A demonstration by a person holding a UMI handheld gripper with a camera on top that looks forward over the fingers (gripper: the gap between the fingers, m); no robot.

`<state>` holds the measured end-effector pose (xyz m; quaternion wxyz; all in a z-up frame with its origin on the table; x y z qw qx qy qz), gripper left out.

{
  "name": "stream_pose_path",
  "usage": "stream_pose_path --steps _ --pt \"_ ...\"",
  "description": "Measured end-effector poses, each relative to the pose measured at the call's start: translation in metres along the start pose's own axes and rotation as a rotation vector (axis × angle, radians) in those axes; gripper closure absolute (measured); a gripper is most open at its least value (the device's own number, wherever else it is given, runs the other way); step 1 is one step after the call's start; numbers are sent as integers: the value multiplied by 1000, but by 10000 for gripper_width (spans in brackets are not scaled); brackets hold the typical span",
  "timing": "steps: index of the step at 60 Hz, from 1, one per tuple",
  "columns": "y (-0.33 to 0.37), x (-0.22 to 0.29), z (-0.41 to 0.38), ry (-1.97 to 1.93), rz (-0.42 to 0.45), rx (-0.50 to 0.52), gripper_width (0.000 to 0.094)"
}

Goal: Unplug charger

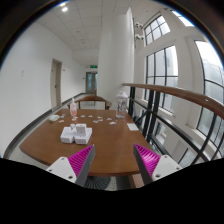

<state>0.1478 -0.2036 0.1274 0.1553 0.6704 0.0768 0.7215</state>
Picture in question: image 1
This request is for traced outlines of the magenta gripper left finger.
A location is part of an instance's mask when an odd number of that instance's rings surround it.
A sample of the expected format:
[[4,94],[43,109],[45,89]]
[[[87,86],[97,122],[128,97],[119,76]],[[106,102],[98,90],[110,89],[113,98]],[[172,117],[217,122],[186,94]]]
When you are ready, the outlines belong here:
[[47,171],[83,187],[94,157],[95,146],[91,145],[70,157],[59,157]]

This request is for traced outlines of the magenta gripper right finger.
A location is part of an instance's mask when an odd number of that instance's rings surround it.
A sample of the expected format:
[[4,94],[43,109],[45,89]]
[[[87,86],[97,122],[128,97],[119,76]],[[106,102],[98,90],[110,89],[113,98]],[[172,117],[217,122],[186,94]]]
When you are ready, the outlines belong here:
[[133,154],[145,185],[182,169],[170,156],[159,156],[137,144],[134,145]]

